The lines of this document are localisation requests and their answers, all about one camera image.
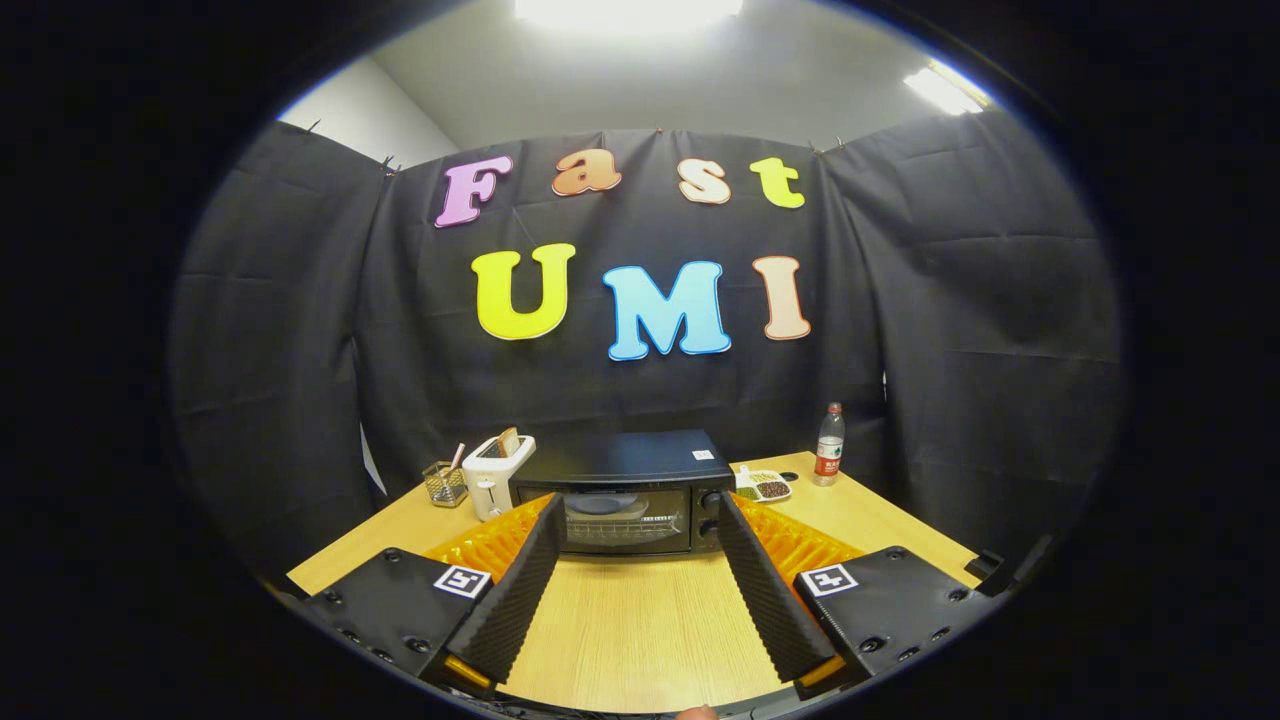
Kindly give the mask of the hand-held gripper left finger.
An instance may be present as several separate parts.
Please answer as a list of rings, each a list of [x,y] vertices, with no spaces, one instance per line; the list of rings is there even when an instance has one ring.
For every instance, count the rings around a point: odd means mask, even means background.
[[[553,492],[426,553],[379,550],[300,606],[399,673],[493,696],[508,682],[564,538],[564,497]]]

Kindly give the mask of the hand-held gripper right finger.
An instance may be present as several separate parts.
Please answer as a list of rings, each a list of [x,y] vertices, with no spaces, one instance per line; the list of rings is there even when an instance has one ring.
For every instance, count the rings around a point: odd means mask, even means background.
[[[717,534],[774,671],[819,696],[908,666],[997,610],[902,546],[863,551],[737,495]]]

